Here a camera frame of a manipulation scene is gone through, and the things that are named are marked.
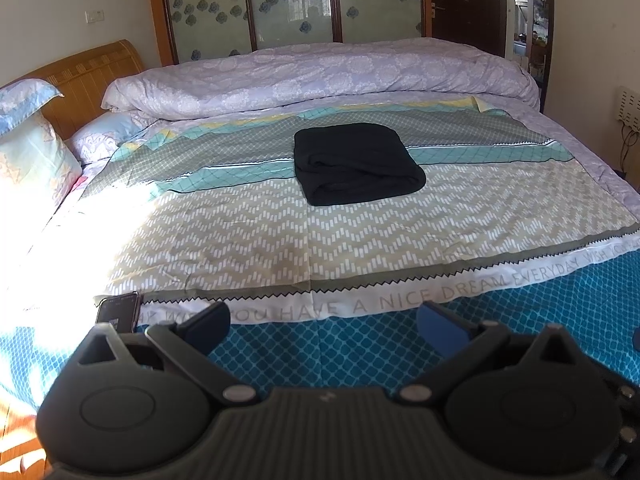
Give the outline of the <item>black pants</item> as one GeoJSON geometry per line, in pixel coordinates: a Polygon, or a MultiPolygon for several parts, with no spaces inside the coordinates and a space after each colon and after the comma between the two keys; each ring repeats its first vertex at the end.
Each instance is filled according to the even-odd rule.
{"type": "Polygon", "coordinates": [[[311,206],[384,200],[426,183],[397,132],[368,122],[297,131],[294,169],[311,206]]]}

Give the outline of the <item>black smartphone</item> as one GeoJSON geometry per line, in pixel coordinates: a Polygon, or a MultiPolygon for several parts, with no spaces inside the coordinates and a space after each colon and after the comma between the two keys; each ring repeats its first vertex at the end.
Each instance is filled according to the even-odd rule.
{"type": "Polygon", "coordinates": [[[137,327],[142,296],[138,292],[108,296],[98,304],[97,323],[108,323],[119,334],[133,333],[137,327]]]}

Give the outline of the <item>patterned teal bed sheet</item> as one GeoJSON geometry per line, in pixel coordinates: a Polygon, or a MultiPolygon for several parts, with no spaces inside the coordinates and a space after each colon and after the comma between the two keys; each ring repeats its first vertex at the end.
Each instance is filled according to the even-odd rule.
{"type": "Polygon", "coordinates": [[[533,333],[565,326],[639,378],[639,197],[552,119],[498,96],[368,96],[157,122],[88,166],[28,249],[1,256],[1,390],[38,408],[96,320],[135,292],[140,327],[231,311],[213,353],[259,390],[380,385],[438,361],[414,317],[432,300],[533,333]],[[419,191],[307,202],[294,136],[397,132],[419,191]]]}

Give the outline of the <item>light blue pillow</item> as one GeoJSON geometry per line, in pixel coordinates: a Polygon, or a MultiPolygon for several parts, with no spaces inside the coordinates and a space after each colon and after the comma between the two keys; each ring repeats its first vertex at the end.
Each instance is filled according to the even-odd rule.
{"type": "Polygon", "coordinates": [[[106,112],[81,127],[68,140],[81,166],[109,159],[125,142],[134,139],[145,128],[143,122],[129,114],[106,112]]]}

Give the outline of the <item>floral pastel pillow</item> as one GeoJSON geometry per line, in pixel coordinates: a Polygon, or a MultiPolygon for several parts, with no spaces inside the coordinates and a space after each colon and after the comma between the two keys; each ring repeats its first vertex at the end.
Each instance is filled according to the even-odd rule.
{"type": "Polygon", "coordinates": [[[37,78],[1,89],[1,269],[12,269],[82,174],[43,116],[61,92],[37,78]]]}

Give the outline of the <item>lilac rolled duvet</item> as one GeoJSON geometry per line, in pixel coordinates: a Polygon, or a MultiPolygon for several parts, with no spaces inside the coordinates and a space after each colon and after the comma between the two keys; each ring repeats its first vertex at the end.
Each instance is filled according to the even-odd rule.
{"type": "Polygon", "coordinates": [[[539,106],[518,64],[434,38],[370,44],[294,44],[118,78],[102,107],[170,122],[387,92],[490,94],[539,106]]]}

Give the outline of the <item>wooden bed headboard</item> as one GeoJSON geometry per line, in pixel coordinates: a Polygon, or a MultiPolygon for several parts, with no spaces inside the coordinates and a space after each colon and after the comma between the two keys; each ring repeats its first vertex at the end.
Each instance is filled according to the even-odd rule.
{"type": "Polygon", "coordinates": [[[66,141],[105,113],[101,103],[111,82],[143,71],[136,48],[129,40],[121,39],[41,66],[13,82],[42,79],[62,93],[47,102],[41,113],[66,141]]]}

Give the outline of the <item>frosted floral wardrobe doors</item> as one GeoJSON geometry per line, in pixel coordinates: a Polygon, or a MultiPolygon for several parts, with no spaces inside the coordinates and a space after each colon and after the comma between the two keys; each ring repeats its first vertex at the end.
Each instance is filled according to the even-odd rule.
{"type": "Polygon", "coordinates": [[[427,0],[151,0],[160,62],[425,36],[427,0]]]}

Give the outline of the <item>dark wooden door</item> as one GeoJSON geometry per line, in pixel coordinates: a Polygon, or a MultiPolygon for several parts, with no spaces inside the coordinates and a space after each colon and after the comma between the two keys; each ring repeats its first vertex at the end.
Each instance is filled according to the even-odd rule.
{"type": "Polygon", "coordinates": [[[431,0],[432,36],[503,56],[506,0],[431,0]]]}

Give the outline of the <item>white wall router panel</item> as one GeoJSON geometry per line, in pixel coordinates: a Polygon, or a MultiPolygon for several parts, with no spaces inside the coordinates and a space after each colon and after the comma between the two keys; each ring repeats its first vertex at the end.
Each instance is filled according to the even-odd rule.
{"type": "Polygon", "coordinates": [[[615,118],[632,131],[640,131],[640,93],[620,86],[617,91],[615,118]]]}

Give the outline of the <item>white wall socket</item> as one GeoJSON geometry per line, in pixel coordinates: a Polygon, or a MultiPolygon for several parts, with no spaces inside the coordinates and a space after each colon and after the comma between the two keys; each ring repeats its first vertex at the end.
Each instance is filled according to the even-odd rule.
{"type": "Polygon", "coordinates": [[[87,24],[96,24],[104,21],[104,11],[103,10],[94,10],[94,11],[86,11],[85,19],[87,24]]]}

